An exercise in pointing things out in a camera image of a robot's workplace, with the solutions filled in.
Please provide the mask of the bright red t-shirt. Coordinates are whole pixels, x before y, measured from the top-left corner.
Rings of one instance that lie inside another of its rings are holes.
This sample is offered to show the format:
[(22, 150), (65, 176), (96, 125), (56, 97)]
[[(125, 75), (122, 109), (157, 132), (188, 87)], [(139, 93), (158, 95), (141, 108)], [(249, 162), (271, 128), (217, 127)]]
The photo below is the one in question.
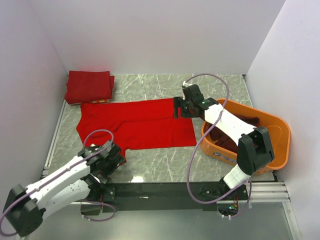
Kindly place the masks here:
[(83, 103), (76, 127), (85, 146), (110, 139), (126, 150), (193, 147), (196, 136), (190, 118), (174, 119), (172, 98), (118, 103)]

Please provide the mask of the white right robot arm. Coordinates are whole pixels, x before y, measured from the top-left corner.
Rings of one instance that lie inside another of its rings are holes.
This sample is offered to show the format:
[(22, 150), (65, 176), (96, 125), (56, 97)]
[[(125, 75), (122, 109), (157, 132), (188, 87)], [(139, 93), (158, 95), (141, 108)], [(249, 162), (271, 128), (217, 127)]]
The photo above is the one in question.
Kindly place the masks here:
[(237, 146), (236, 165), (221, 180), (219, 193), (230, 200), (237, 194), (237, 185), (271, 163), (274, 150), (266, 127), (248, 124), (226, 110), (221, 103), (204, 98), (196, 84), (182, 88), (184, 96), (173, 98), (173, 116), (201, 118), (226, 134)]

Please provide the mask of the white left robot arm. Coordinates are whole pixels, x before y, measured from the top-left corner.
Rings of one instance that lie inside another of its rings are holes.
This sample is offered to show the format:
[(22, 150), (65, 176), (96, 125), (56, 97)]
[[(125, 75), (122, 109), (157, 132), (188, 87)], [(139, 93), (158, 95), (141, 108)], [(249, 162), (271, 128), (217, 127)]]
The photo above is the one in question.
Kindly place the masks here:
[(125, 162), (121, 148), (111, 141), (84, 147), (68, 163), (26, 187), (13, 187), (3, 214), (20, 237), (33, 233), (56, 211), (76, 201), (99, 204), (112, 199), (106, 184)]

